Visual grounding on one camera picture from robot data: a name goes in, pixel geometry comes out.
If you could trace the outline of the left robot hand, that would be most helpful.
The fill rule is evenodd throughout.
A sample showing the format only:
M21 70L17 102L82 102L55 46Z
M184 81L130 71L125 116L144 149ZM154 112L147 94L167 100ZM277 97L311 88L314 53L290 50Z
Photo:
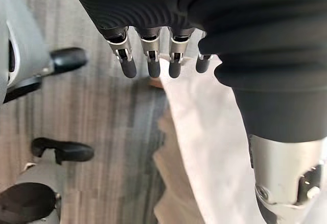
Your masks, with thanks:
M248 135L266 223L302 223L326 181L326 0L79 0L98 31L122 45L127 27L160 27L215 54Z

